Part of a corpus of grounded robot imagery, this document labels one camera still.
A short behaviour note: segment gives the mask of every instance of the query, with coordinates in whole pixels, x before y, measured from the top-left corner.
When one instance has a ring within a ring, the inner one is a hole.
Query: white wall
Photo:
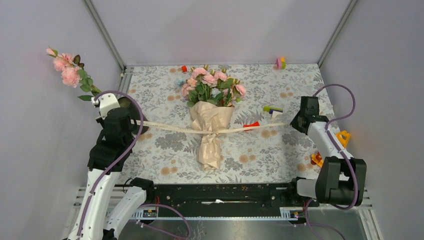
[[[316,63],[349,0],[93,0],[126,64]]]
[[[62,84],[48,45],[81,55],[101,90],[120,70],[83,2],[0,1],[0,239],[58,240],[87,179],[96,110]]]
[[[385,240],[424,235],[424,1],[359,1],[321,68],[350,87],[356,112],[340,122],[367,163],[366,187]],[[352,106],[330,89],[337,116]]]

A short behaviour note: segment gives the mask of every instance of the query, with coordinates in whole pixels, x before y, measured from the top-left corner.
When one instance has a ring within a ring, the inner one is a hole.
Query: brown paper
[[[215,106],[212,103],[199,101],[190,108],[194,130],[215,132],[228,129],[234,107]],[[203,164],[203,170],[220,169],[221,140],[218,133],[205,134],[201,138],[197,151],[197,160]]]

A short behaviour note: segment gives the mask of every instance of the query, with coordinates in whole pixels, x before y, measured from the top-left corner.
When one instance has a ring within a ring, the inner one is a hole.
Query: floral tablecloth
[[[288,64],[284,70],[277,70],[272,64],[210,67],[225,67],[247,89],[243,101],[235,103],[230,129],[256,121],[261,125],[287,125],[221,136],[221,169],[207,171],[196,160],[200,135],[150,128],[126,160],[119,182],[134,177],[157,184],[272,183],[287,182],[296,176],[316,178],[320,168],[310,163],[311,154],[317,152],[314,143],[288,124],[299,110],[301,96],[311,96],[324,85],[318,66]],[[128,93],[138,101],[150,122],[191,128],[187,100],[174,83],[188,76],[181,66],[136,66]],[[319,94],[319,105],[321,114],[334,117],[325,90]],[[271,115],[263,111],[264,106],[281,108],[284,113],[271,120]],[[331,127],[336,133],[339,131],[337,125]]]

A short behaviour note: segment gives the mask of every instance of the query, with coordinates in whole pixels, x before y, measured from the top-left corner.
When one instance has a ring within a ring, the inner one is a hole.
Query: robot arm
[[[95,182],[103,171],[129,147],[134,138],[131,133],[130,112],[120,107],[115,95],[105,94],[93,104],[100,107],[100,117],[97,122],[101,123],[103,130],[89,154],[85,195],[68,240],[116,240],[135,210],[146,199],[150,201],[150,198],[154,198],[153,181],[135,178],[130,182],[131,187],[126,195],[105,221],[113,187],[118,181],[124,161],[132,151],[113,166],[96,186],[94,186]]]
[[[343,152],[356,175],[358,197],[355,206],[359,206],[364,193],[367,165],[363,159],[354,158],[339,141],[331,141],[329,134],[333,139],[337,138],[330,129],[326,130],[328,121],[326,116],[320,115],[317,97],[301,97],[300,111],[290,125],[310,137],[324,159],[324,163],[317,179],[297,180],[297,193],[300,196],[317,199],[323,204],[349,205],[352,203],[355,193],[354,183],[346,159],[342,155]],[[348,180],[340,180],[340,173],[348,177]]]

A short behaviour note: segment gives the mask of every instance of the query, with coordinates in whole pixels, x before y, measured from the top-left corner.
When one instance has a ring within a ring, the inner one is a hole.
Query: pink carnation
[[[222,92],[224,93],[224,96],[227,96],[228,95],[228,88],[222,90]],[[230,92],[229,93],[230,94],[233,94],[233,89],[232,88],[230,89]]]
[[[66,62],[65,60],[62,60],[59,57],[65,59],[69,63],[72,63],[72,60],[74,59],[74,56],[69,53],[62,53],[57,55],[57,57],[53,60],[53,64],[54,64],[54,69],[56,69],[56,71],[58,72],[65,70],[65,68],[69,66],[68,62]]]
[[[189,95],[189,92],[191,90],[194,90],[194,89],[195,89],[194,87],[192,87],[192,86],[190,86],[186,83],[186,84],[182,85],[181,95],[183,95],[184,97],[187,97]]]
[[[216,87],[218,83],[214,76],[209,73],[203,76],[203,80],[201,82],[207,84],[209,87]]]
[[[217,81],[218,79],[221,79],[222,81],[226,82],[228,79],[228,76],[223,73],[222,71],[216,71],[215,75],[213,76]]]
[[[206,75],[207,73],[208,72],[203,67],[198,67],[198,68],[193,70],[191,77],[195,79],[199,76],[199,74]]]
[[[227,96],[228,95],[228,88],[222,90],[222,92],[224,93],[224,96]],[[233,89],[232,88],[230,88],[230,92],[229,93],[232,95],[231,100],[232,101],[236,100],[237,97],[236,97],[236,95],[234,95],[234,92],[233,92]]]
[[[191,87],[196,87],[196,85],[198,84],[198,81],[192,77],[190,77],[187,80],[187,83],[191,86]]]
[[[62,72],[63,84],[76,88],[81,79],[80,75],[78,74],[79,69],[80,68],[78,66],[65,67]]]
[[[241,98],[244,98],[246,96],[246,88],[240,84],[235,85],[235,88],[238,92],[240,92]]]

